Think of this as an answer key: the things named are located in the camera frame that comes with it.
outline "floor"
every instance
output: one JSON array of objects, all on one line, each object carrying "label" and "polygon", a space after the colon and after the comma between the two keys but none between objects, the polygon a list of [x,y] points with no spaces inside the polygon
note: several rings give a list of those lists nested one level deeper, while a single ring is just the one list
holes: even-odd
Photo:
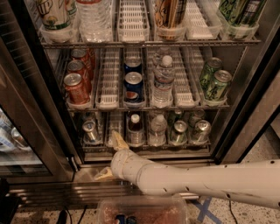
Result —
[{"label": "floor", "polygon": [[[243,159],[243,162],[262,161],[265,159],[279,158],[279,139],[271,135],[273,129],[269,128],[255,144],[251,152]],[[239,224],[280,224],[280,210],[269,209],[261,206],[231,202],[223,199],[204,198],[189,200],[187,203],[187,224],[214,224],[214,223],[239,223]],[[96,224],[97,212],[88,208],[84,215],[83,208],[69,210],[71,214],[67,217],[69,223]],[[55,208],[19,208],[11,224],[32,223],[57,223],[60,211]]]}]

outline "refrigerator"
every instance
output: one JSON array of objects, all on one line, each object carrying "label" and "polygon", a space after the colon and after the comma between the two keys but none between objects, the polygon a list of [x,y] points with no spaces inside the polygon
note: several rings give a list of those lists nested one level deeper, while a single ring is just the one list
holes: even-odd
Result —
[{"label": "refrigerator", "polygon": [[[50,43],[34,1],[0,3],[0,106],[11,127],[17,129],[29,148],[20,150],[14,143],[16,149],[1,150],[0,177],[8,180],[9,195],[22,198],[22,206],[88,205],[106,197],[141,194],[127,181],[96,180],[96,175],[109,167],[115,153],[112,130],[128,140],[127,114],[131,111],[141,114],[144,126],[143,143],[132,145],[133,151],[167,165],[197,167],[240,162],[279,110],[279,97],[271,93],[271,89],[279,86],[280,21],[276,0],[267,1],[257,32],[250,39],[232,40],[219,34],[203,39],[184,34],[182,39],[168,42],[157,37],[152,1],[139,1],[144,5],[146,18],[143,39],[123,39],[120,2],[112,1],[110,5],[112,39],[99,43],[86,42],[76,20],[73,40]],[[211,3],[214,11],[219,1]],[[205,8],[201,5],[200,12],[207,18],[209,13]],[[181,101],[179,88],[174,88],[171,106],[152,106],[151,55],[160,46],[169,46],[174,55],[179,55],[177,62],[183,68],[183,79],[187,78],[189,83],[191,102]],[[88,107],[73,107],[64,86],[67,64],[73,49],[88,48],[95,52],[91,101]],[[139,107],[131,107],[124,97],[123,63],[130,51],[140,53],[143,65],[144,99]],[[210,57],[222,59],[233,80],[225,101],[209,106],[199,76]],[[102,100],[107,96],[102,92],[107,65],[114,68],[110,83],[115,85],[110,89],[114,97],[110,94],[108,103]],[[159,111],[167,119],[171,111],[178,109],[186,116],[197,110],[205,111],[205,119],[211,123],[207,141],[199,145],[187,141],[177,145],[169,141],[170,133],[166,131],[163,145],[150,146],[149,113]],[[100,124],[100,141],[92,143],[86,139],[81,127],[86,113],[94,114]],[[196,197],[187,192],[182,195]]]}]

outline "water bottle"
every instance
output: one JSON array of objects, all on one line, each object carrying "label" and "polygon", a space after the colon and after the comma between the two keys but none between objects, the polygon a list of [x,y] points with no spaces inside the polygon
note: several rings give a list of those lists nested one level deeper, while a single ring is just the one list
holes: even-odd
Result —
[{"label": "water bottle", "polygon": [[88,42],[112,40],[109,0],[76,0],[80,33]]},{"label": "water bottle", "polygon": [[154,67],[157,67],[165,55],[172,56],[172,50],[168,46],[159,47],[152,57]]},{"label": "water bottle", "polygon": [[150,122],[149,145],[160,146],[165,143],[167,121],[163,115],[157,115]]},{"label": "water bottle", "polygon": [[128,144],[140,146],[144,143],[144,127],[138,114],[133,114],[128,124]]},{"label": "water bottle", "polygon": [[162,62],[153,70],[153,101],[154,106],[164,108],[172,105],[172,87],[175,79],[175,69],[172,57],[165,55]]}]

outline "glass door refrigerator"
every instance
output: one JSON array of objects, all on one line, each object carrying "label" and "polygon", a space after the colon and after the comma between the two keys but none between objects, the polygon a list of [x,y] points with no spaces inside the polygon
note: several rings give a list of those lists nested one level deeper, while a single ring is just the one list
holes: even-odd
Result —
[{"label": "glass door refrigerator", "polygon": [[[259,26],[255,27],[257,32],[247,34],[252,37],[242,40],[237,37],[240,33],[235,34],[235,39],[223,34],[227,27],[216,16],[220,1],[189,0],[185,9],[186,30],[183,29],[181,38],[168,41],[160,38],[156,26],[156,1],[132,1],[140,5],[142,21],[139,26],[140,20],[137,20],[133,28],[124,22],[127,16],[124,12],[131,10],[125,8],[127,1],[107,1],[110,32],[108,36],[103,35],[105,39],[100,42],[88,37],[93,29],[81,25],[79,7],[76,12],[75,7],[68,10],[72,20],[70,31],[66,32],[67,40],[65,36],[55,37],[55,32],[47,31],[42,25],[42,11],[36,2],[47,5],[51,1],[4,0],[0,7],[4,52],[1,55],[1,108],[38,161],[32,165],[33,170],[28,170],[34,181],[29,177],[24,181],[23,176],[9,179],[11,183],[20,184],[11,185],[10,195],[24,197],[23,205],[94,204],[103,197],[139,194],[137,187],[126,181],[96,179],[114,156],[113,130],[119,132],[138,155],[177,167],[236,163],[249,150],[249,144],[242,146],[238,156],[231,157],[236,147],[234,140],[244,138],[240,133],[249,116],[270,83],[277,82],[280,21],[276,0],[266,2]],[[65,2],[68,6],[75,3],[78,6],[82,1]],[[192,7],[202,25],[193,20]],[[153,97],[152,59],[159,47],[170,47],[176,66],[171,99],[164,106],[158,106]],[[88,89],[92,90],[88,91],[89,101],[75,104],[70,97],[71,89],[67,89],[66,77],[74,52],[78,51],[91,56],[87,61],[91,63],[88,71],[92,73]],[[128,69],[125,63],[131,54],[141,61],[143,81],[142,97],[133,102],[135,95],[128,93],[129,86],[125,82]],[[204,63],[212,57],[222,60],[223,69],[233,77],[226,96],[214,103],[206,99],[200,85]],[[200,113],[211,126],[208,138],[201,142],[192,138],[194,120]],[[131,114],[141,117],[140,142],[130,138]],[[151,141],[150,126],[151,117],[158,114],[171,121],[171,127],[164,133],[163,142],[155,144]],[[172,139],[172,122],[176,116],[188,127],[184,141]],[[90,119],[94,124],[85,126]],[[3,159],[4,164],[13,168],[7,157]],[[24,156],[18,155],[18,158],[25,161]]]}]

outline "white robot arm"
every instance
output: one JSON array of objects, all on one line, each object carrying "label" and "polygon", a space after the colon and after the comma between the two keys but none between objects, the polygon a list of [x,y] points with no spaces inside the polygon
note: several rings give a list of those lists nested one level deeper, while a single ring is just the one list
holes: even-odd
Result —
[{"label": "white robot arm", "polygon": [[114,155],[111,170],[149,195],[195,193],[280,209],[280,160],[184,169],[126,149]]}]

